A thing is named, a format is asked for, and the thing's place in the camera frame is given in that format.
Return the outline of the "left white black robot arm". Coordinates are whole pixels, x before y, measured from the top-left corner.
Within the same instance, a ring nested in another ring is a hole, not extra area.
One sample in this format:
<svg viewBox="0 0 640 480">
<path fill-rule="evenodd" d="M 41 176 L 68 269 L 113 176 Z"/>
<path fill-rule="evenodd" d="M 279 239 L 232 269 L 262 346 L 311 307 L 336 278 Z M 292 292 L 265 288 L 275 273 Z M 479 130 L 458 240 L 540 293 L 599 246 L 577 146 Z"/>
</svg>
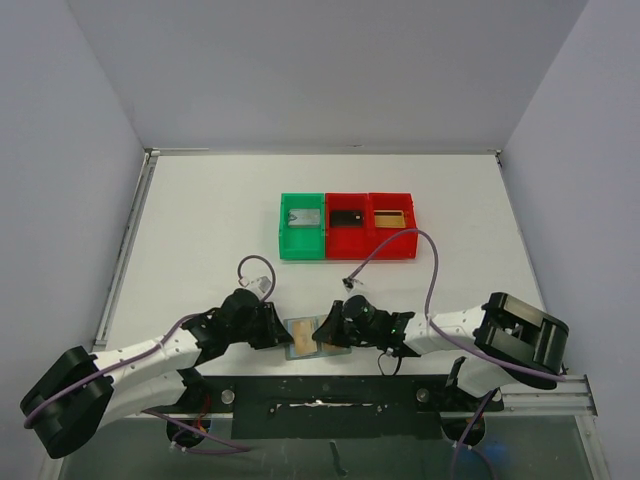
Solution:
<svg viewBox="0 0 640 480">
<path fill-rule="evenodd" d="M 111 351 L 65 351 L 20 402 L 24 426 L 52 459 L 84 446 L 102 427 L 156 406 L 190 411 L 200 405 L 197 366 L 230 345 L 255 350 L 293 341 L 273 303 L 237 289 L 219 307 L 189 314 L 151 340 Z"/>
</svg>

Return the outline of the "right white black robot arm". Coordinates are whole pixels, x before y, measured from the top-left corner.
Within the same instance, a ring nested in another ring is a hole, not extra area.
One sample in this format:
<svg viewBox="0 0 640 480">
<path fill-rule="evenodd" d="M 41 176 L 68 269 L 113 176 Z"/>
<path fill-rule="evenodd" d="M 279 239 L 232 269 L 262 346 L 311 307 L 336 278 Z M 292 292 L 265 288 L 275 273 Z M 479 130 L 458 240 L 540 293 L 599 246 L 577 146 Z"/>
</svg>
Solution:
<svg viewBox="0 0 640 480">
<path fill-rule="evenodd" d="M 445 384 L 446 399 L 459 409 L 515 382 L 555 389 L 564 380 L 568 337 L 566 323 L 503 292 L 483 305 L 434 317 L 378 309 L 354 295 L 336 300 L 312 335 L 320 343 L 375 348 L 397 359 L 460 351 Z"/>
</svg>

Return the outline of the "green card holder wallet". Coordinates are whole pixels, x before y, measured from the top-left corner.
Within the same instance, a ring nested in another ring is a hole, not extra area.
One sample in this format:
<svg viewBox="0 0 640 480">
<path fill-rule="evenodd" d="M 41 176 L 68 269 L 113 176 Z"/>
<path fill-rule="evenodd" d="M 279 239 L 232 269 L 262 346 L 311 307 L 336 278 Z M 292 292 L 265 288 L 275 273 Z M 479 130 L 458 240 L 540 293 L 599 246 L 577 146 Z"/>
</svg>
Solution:
<svg viewBox="0 0 640 480">
<path fill-rule="evenodd" d="M 325 320 L 326 316 L 320 315 L 284 321 L 285 329 L 293 338 L 293 342 L 285 346 L 285 359 L 287 361 L 308 360 L 351 353 L 350 348 L 330 345 L 312 338 L 312 335 L 323 325 Z"/>
</svg>

